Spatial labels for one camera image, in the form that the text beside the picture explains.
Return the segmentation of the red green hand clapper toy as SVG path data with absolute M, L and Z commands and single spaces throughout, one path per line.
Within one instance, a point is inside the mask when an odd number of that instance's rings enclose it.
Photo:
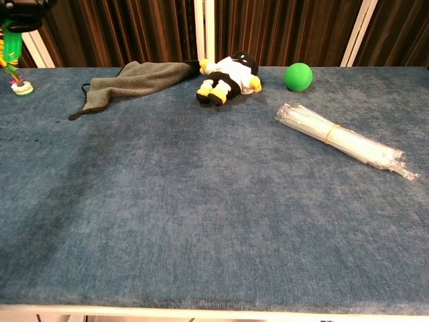
M 6 19 L 3 27 L 3 58 L 10 64 L 17 64 L 22 52 L 22 36 L 8 29 L 11 23 L 10 19 Z

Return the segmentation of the dark brown curtain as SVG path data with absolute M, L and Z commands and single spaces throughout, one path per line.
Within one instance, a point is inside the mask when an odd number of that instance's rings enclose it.
M 217 59 L 339 66 L 363 0 L 214 0 Z M 197 57 L 194 0 L 58 0 L 39 33 L 57 67 Z M 377 0 L 355 66 L 429 69 L 429 0 Z

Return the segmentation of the yellow rubber band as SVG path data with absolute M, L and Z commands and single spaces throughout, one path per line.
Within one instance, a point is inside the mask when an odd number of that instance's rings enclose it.
M 328 144 L 328 142 L 329 142 L 329 138 L 330 138 L 330 135 L 333 133 L 333 131 L 334 131 L 335 129 L 340 128 L 340 127 L 341 127 L 341 125 L 339 125 L 339 124 L 334 124 L 334 125 L 329 129 L 328 133 L 326 134 L 326 136 L 325 136 L 325 138 L 324 138 L 324 143 L 325 143 L 325 144 Z

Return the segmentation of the yellow feather shuttlecock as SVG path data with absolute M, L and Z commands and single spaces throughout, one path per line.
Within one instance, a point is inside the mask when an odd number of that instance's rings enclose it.
M 3 31 L 0 30 L 0 67 L 11 77 L 11 89 L 17 96 L 25 96 L 34 91 L 32 84 L 20 75 L 17 64 L 10 64 L 3 58 Z

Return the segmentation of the black white plush doll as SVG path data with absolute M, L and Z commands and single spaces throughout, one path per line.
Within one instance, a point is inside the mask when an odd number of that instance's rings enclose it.
M 238 95 L 262 91 L 259 66 L 244 51 L 235 52 L 218 62 L 200 60 L 199 65 L 200 73 L 206 76 L 196 92 L 196 99 L 200 103 L 221 106 Z

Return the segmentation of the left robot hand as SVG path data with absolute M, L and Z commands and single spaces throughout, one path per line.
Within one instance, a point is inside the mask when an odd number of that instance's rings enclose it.
M 0 0 L 0 27 L 12 33 L 35 31 L 57 3 L 58 0 Z

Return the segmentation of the grey microfibre towel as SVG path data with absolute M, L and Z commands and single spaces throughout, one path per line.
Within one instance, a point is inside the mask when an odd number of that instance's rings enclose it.
M 92 78 L 83 84 L 84 105 L 68 119 L 99 113 L 107 109 L 111 101 L 121 97 L 143 97 L 172 87 L 200 74 L 197 60 L 186 62 L 130 62 L 117 76 Z

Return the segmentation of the white frame post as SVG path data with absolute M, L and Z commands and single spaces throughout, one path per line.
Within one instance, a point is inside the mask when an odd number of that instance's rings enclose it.
M 362 1 L 340 67 L 352 67 L 355 62 L 377 4 L 378 0 Z
M 215 61 L 215 0 L 193 0 L 199 60 Z
M 22 40 L 38 68 L 56 67 L 38 30 L 22 33 Z

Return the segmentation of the clear wrapped straw bundle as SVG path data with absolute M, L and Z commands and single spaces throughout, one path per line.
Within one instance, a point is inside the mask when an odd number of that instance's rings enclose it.
M 275 119 L 323 143 L 329 129 L 337 124 L 299 103 L 282 105 Z M 416 180 L 420 177 L 420 174 L 407 169 L 404 151 L 386 146 L 345 127 L 335 129 L 326 145 L 379 170 L 395 172 L 407 180 Z

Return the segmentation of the green ball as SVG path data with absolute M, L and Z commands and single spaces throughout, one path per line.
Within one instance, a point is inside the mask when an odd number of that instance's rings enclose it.
M 291 91 L 304 91 L 312 83 L 313 74 L 311 68 L 302 62 L 297 62 L 287 67 L 284 82 Z

